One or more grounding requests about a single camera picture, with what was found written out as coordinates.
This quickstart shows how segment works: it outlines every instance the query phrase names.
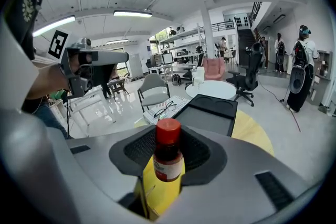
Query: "vent grille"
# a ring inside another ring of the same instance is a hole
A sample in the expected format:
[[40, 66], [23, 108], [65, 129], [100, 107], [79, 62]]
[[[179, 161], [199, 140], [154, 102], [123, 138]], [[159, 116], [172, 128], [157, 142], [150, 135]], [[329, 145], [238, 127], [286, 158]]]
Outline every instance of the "vent grille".
[[255, 177], [277, 211], [285, 208], [294, 200], [285, 187], [271, 172], [257, 174]]

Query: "black tray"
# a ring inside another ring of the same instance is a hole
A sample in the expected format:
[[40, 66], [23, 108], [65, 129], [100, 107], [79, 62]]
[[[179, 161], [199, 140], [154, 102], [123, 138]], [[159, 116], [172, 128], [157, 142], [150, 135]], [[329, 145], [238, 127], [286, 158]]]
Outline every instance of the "black tray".
[[231, 136], [237, 107], [236, 101], [198, 94], [173, 119], [182, 125]]

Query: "bottle label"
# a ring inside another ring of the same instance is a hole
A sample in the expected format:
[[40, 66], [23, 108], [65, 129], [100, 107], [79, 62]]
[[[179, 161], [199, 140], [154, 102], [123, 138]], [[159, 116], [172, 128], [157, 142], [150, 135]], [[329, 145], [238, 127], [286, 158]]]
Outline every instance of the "bottle label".
[[177, 159], [165, 162], [154, 156], [154, 169], [156, 176], [161, 180], [170, 180], [177, 177], [182, 170], [182, 154]]

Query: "white round table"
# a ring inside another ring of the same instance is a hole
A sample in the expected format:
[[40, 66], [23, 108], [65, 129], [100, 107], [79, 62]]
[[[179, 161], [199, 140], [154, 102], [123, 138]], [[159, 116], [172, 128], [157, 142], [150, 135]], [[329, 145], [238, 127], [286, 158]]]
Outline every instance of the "white round table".
[[212, 96], [221, 99], [230, 99], [236, 95], [236, 88], [227, 82], [217, 80], [205, 80], [199, 87], [190, 84], [186, 89], [186, 93], [194, 98], [198, 94]]

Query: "ceiling light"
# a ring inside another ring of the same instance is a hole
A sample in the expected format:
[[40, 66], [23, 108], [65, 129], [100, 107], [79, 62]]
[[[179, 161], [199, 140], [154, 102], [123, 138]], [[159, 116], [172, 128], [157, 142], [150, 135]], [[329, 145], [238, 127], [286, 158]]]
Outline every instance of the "ceiling light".
[[127, 41], [128, 41], [128, 39], [114, 40], [114, 41], [106, 42], [106, 45], [113, 44], [113, 43], [119, 43], [119, 42], [127, 42]]
[[61, 25], [64, 25], [64, 24], [73, 22], [73, 21], [75, 21], [75, 20], [76, 20], [76, 18], [74, 17], [74, 15], [72, 15], [72, 16], [70, 16], [70, 17], [67, 17], [67, 18], [64, 18], [64, 19], [62, 19], [62, 20], [58, 20], [57, 22], [54, 22], [54, 23], [52, 23], [52, 24], [50, 24], [50, 25], [47, 25], [47, 26], [45, 26], [45, 27], [42, 27], [41, 29], [39, 29], [39, 30], [33, 32], [33, 37], [37, 37], [37, 36], [39, 36], [39, 35], [41, 35], [41, 34], [47, 32], [47, 31], [49, 31], [49, 30], [52, 30], [52, 29], [54, 29], [54, 28], [56, 28], [56, 27], [58, 27], [58, 26], [61, 26]]
[[285, 18], [285, 14], [281, 14], [278, 18], [276, 18], [273, 23], [276, 24], [278, 22], [280, 22], [283, 18]]
[[153, 14], [148, 12], [131, 12], [129, 10], [116, 10], [113, 13], [114, 16], [135, 16], [135, 17], [145, 17], [150, 18]]

